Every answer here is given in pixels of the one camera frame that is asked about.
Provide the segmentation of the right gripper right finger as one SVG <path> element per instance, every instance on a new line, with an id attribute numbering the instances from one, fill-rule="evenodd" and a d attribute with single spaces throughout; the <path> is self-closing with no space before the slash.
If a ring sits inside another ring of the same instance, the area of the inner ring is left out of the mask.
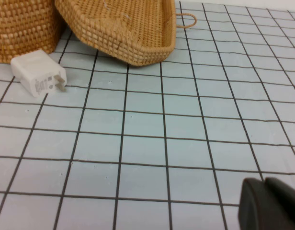
<path id="1" fill-rule="evenodd" d="M 266 186 L 295 224 L 295 189 L 275 177 L 266 178 Z"/>

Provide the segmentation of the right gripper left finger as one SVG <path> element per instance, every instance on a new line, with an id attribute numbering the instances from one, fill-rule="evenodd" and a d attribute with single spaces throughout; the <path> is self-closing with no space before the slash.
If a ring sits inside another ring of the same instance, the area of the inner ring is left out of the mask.
<path id="1" fill-rule="evenodd" d="M 241 189 L 238 220 L 242 230 L 280 230 L 283 211 L 262 181 L 246 178 Z"/>

